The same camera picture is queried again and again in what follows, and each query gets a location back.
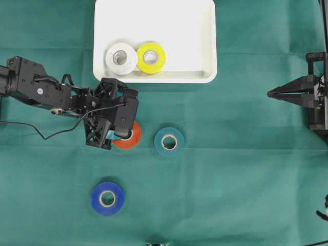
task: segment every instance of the robotic arm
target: robotic arm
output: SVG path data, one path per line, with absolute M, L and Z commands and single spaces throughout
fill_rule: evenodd
M 307 108 L 308 125 L 328 144 L 328 0 L 319 0 L 326 51 L 306 55 L 308 75 L 268 92 L 268 97 Z M 314 63 L 323 63 L 323 75 L 314 74 Z
M 139 104 L 138 92 L 117 79 L 103 78 L 95 90 L 80 88 L 74 85 L 69 74 L 65 74 L 60 83 L 49 76 L 42 65 L 18 56 L 8 59 L 6 67 L 0 66 L 0 97 L 7 96 L 27 105 L 50 110 L 52 114 L 76 117 L 79 121 L 72 129 L 49 137 L 43 137 L 30 124 L 1 123 L 32 126 L 47 140 L 59 133 L 74 130 L 83 121 L 86 144 L 107 150 L 111 149 L 111 140 L 107 139 L 109 131 L 123 139 L 131 136 Z

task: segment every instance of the tape roll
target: tape roll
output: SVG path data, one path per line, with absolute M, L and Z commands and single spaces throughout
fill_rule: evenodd
M 110 204 L 103 202 L 103 197 L 111 194 L 113 201 Z M 116 214 L 124 204 L 124 193 L 120 186 L 111 182 L 104 182 L 92 191 L 91 205 L 93 209 L 101 215 L 111 216 Z
M 129 150 L 138 145 L 138 143 L 141 140 L 141 127 L 138 122 L 134 122 L 133 129 L 132 129 L 132 135 L 129 139 L 121 139 L 121 140 L 115 140 L 112 141 L 112 143 L 122 149 L 122 150 Z
M 171 148 L 167 148 L 164 144 L 164 140 L 169 137 L 174 139 L 175 142 L 175 145 Z M 167 158 L 176 157 L 185 147 L 185 138 L 178 129 L 167 127 L 156 134 L 154 146 L 158 154 Z
M 117 75 L 131 73 L 138 63 L 137 52 L 126 43 L 116 43 L 106 53 L 106 66 Z
M 164 49 L 155 43 L 147 43 L 142 45 L 138 51 L 138 67 L 146 74 L 159 73 L 165 63 L 166 54 Z

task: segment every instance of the blue tape roll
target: blue tape roll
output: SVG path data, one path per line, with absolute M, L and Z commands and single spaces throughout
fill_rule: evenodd
M 101 200 L 102 195 L 108 192 L 114 195 L 114 202 L 109 206 Z M 124 193 L 120 186 L 115 183 L 104 182 L 97 185 L 92 191 L 91 205 L 98 214 L 110 216 L 116 214 L 122 208 L 124 199 Z
M 175 140 L 175 147 L 170 150 L 165 148 L 163 143 L 163 140 L 167 137 L 171 137 Z M 185 138 L 183 137 L 183 134 L 178 129 L 167 127 L 160 130 L 156 134 L 154 140 L 154 146 L 158 154 L 167 158 L 172 158 L 178 156 L 181 153 L 181 151 L 185 147 L 184 142 L 185 142 Z

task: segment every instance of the green tablecloth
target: green tablecloth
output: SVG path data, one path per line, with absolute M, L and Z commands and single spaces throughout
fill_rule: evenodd
M 298 106 L 267 91 L 307 73 L 324 50 L 320 9 L 309 0 L 217 0 L 219 74 L 207 85 L 130 85 L 140 91 L 143 138 L 131 151 L 86 147 L 84 130 L 43 141 L 0 126 L 1 245 L 301 245 L 327 239 L 316 215 L 327 193 L 327 146 Z M 2 0 L 0 61 L 19 55 L 79 86 L 92 73 L 93 0 Z M 5 98 L 2 119 L 50 134 L 74 119 Z M 162 127 L 183 132 L 175 159 L 156 154 Z M 123 209 L 101 217 L 90 193 L 121 185 Z

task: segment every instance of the yellow tape roll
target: yellow tape roll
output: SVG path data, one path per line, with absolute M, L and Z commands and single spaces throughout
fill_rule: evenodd
M 166 54 L 164 49 L 155 43 L 147 43 L 142 45 L 138 51 L 138 67 L 146 74 L 159 73 L 165 63 Z

